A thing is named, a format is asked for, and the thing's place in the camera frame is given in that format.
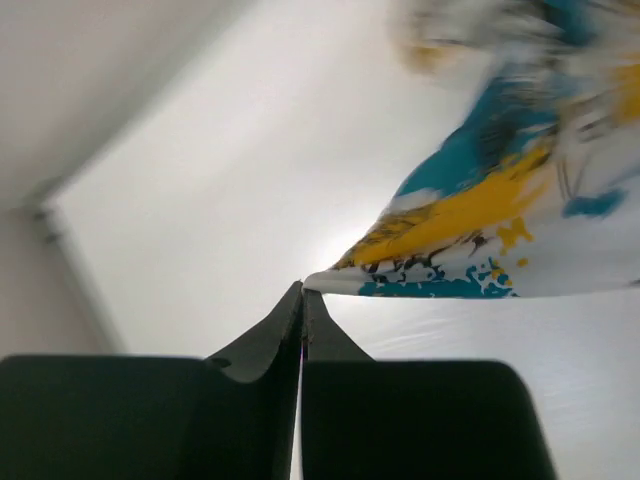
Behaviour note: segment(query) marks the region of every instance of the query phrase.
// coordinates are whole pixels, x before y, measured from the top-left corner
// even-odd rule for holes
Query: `white wall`
[[[0,358],[13,353],[99,353],[91,318],[65,283],[29,215],[0,213]]]
[[[93,155],[246,1],[2,0],[0,206]]]
[[[259,2],[51,200],[127,351],[207,355],[240,335],[356,240],[459,122],[482,75],[408,74],[387,5]],[[374,356],[513,365],[561,478],[640,469],[638,291],[327,303]]]

